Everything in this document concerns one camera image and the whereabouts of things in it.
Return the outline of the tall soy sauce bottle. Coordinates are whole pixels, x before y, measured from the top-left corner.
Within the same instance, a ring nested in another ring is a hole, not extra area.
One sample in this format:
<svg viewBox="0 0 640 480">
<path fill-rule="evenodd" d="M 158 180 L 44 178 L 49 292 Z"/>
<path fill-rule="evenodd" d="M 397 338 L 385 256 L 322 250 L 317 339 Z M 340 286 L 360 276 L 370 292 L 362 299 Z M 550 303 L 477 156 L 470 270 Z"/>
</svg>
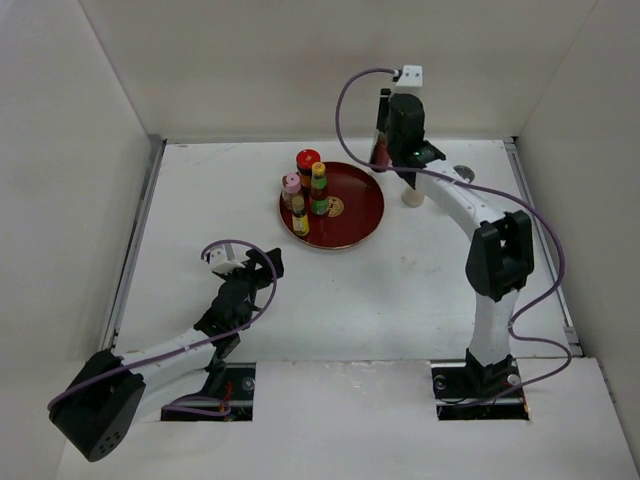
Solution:
<svg viewBox="0 0 640 480">
<path fill-rule="evenodd" d="M 376 173 L 385 171 L 391 163 L 387 152 L 387 137 L 380 129 L 377 129 L 375 132 L 368 163 L 370 168 Z"/>
</svg>

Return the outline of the small oil bottle cork cap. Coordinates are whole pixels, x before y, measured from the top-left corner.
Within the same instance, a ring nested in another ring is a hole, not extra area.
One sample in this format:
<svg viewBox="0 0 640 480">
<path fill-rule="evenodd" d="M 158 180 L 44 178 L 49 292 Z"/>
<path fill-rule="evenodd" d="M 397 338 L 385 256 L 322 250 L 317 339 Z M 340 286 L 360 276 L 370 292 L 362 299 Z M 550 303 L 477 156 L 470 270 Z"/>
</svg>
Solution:
<svg viewBox="0 0 640 480">
<path fill-rule="evenodd" d="M 292 228 L 296 236 L 304 238 L 309 234 L 309 223 L 304 198 L 296 195 L 292 198 Z"/>
</svg>

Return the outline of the chili sauce bottle yellow cap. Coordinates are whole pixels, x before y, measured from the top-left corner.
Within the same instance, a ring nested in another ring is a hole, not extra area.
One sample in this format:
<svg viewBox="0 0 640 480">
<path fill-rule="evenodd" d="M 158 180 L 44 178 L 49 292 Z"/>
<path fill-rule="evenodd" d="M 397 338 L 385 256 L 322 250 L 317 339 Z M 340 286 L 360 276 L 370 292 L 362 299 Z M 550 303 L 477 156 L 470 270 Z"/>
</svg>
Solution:
<svg viewBox="0 0 640 480">
<path fill-rule="evenodd" d="M 310 205 L 315 215 L 325 215 L 329 210 L 328 180 L 326 166 L 323 162 L 315 162 L 312 165 L 310 182 Z"/>
</svg>

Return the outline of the pink-cap spice jar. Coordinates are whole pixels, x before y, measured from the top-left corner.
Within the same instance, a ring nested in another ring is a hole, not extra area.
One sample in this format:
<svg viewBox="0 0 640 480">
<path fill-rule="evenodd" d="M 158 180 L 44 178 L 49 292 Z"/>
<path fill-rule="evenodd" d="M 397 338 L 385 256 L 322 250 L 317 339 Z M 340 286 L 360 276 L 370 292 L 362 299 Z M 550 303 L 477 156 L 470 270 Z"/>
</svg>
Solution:
<svg viewBox="0 0 640 480">
<path fill-rule="evenodd" d="M 300 177 L 297 173 L 292 172 L 282 177 L 281 200 L 287 210 L 293 208 L 292 201 L 296 196 L 302 193 Z"/>
</svg>

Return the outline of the white bottle cream cap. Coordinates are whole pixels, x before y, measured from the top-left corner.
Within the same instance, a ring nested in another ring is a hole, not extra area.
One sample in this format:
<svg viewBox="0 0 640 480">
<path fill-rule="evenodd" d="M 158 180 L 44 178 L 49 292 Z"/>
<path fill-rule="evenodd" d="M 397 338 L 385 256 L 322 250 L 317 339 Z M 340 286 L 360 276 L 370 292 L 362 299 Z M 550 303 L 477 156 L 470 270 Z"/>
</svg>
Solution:
<svg viewBox="0 0 640 480">
<path fill-rule="evenodd" d="M 407 186 L 402 193 L 402 200 L 404 204 L 410 208 L 417 208 L 421 206 L 424 202 L 424 199 L 425 195 L 422 192 L 410 186 Z"/>
</svg>

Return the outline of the red-lid chili sauce jar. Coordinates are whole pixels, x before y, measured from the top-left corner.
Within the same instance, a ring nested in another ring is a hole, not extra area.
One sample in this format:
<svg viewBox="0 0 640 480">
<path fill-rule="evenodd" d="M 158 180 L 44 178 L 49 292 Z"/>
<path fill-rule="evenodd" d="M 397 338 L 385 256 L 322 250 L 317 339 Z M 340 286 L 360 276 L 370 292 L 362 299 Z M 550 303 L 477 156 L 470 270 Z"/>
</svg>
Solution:
<svg viewBox="0 0 640 480">
<path fill-rule="evenodd" d="M 320 154 L 313 149 L 301 150 L 296 155 L 296 167 L 303 189 L 308 190 L 311 184 L 312 166 L 321 161 Z"/>
</svg>

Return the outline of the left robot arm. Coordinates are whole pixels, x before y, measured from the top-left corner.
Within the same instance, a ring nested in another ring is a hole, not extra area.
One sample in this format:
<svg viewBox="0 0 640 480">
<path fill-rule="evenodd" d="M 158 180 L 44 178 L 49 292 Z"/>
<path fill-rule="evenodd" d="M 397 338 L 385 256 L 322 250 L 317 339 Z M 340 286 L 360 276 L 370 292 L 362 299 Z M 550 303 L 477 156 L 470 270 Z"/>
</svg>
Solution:
<svg viewBox="0 0 640 480">
<path fill-rule="evenodd" d="M 244 259 L 238 259 L 236 244 L 220 240 L 201 252 L 201 260 L 222 283 L 191 328 L 147 350 L 116 355 L 105 349 L 93 354 L 66 390 L 50 401 L 50 422 L 87 461 L 109 455 L 149 411 L 197 414 L 187 404 L 195 394 L 170 397 L 178 384 L 190 383 L 206 399 L 221 393 L 226 358 L 239 345 L 241 332 L 267 310 L 257 306 L 258 292 L 275 291 L 284 275 L 280 249 L 263 251 L 247 243 Z"/>
</svg>

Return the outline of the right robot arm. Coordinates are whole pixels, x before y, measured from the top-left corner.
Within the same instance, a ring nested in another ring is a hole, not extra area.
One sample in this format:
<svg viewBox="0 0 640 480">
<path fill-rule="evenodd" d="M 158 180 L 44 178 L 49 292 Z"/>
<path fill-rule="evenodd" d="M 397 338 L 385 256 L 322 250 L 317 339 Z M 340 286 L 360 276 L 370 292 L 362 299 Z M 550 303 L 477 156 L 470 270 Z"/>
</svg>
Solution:
<svg viewBox="0 0 640 480">
<path fill-rule="evenodd" d="M 492 206 L 445 154 L 426 140 L 425 111 L 411 93 L 380 92 L 377 139 L 369 163 L 394 171 L 434 201 L 470 241 L 465 275 L 476 294 L 474 330 L 465 354 L 464 384 L 489 394 L 511 373 L 508 321 L 534 270 L 532 225 L 523 211 Z"/>
</svg>

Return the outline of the round red lacquer tray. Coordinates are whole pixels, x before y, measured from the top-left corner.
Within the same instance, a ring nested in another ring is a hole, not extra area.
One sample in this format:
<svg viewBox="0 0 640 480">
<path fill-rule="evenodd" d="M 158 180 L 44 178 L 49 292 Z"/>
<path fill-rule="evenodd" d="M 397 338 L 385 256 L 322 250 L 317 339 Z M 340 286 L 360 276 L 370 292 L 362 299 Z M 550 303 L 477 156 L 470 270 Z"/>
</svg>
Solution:
<svg viewBox="0 0 640 480">
<path fill-rule="evenodd" d="M 384 196 L 374 177 L 356 166 L 326 162 L 329 211 L 317 216 L 305 199 L 310 232 L 294 233 L 293 217 L 285 201 L 279 199 L 279 215 L 294 238 L 314 248 L 341 250 L 355 246 L 379 226 L 384 214 Z"/>
</svg>

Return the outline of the black-top glass grinder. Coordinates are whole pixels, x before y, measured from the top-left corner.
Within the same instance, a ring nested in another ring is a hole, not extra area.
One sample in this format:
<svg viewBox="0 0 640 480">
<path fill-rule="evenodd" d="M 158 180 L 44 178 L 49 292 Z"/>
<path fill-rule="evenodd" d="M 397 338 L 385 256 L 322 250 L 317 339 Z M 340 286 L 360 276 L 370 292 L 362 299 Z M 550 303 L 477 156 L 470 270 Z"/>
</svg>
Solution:
<svg viewBox="0 0 640 480">
<path fill-rule="evenodd" d="M 465 179 L 469 183 L 472 183 L 475 180 L 475 172 L 468 166 L 456 165 L 454 170 L 461 178 Z"/>
</svg>

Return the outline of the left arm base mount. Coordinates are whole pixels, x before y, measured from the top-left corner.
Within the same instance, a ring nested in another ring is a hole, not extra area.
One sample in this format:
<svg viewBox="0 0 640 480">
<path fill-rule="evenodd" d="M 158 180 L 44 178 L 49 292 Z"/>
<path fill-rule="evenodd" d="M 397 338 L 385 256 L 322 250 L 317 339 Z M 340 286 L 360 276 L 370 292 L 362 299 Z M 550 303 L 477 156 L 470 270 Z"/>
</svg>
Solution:
<svg viewBox="0 0 640 480">
<path fill-rule="evenodd" d="M 250 422 L 256 387 L 255 363 L 219 363 L 196 393 L 181 395 L 163 407 L 163 422 Z"/>
</svg>

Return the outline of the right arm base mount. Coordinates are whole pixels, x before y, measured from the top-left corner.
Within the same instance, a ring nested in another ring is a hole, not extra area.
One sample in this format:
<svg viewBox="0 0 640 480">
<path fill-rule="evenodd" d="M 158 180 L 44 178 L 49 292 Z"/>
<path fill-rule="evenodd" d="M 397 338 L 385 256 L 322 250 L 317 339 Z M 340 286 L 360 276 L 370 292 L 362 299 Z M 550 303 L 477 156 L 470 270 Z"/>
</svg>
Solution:
<svg viewBox="0 0 640 480">
<path fill-rule="evenodd" d="M 431 373 L 439 420 L 529 420 L 521 389 L 493 399 L 498 393 L 520 383 L 520 372 L 515 361 L 511 361 L 504 373 L 498 373 L 489 383 L 481 386 L 472 384 L 471 372 L 464 362 L 434 363 Z"/>
</svg>

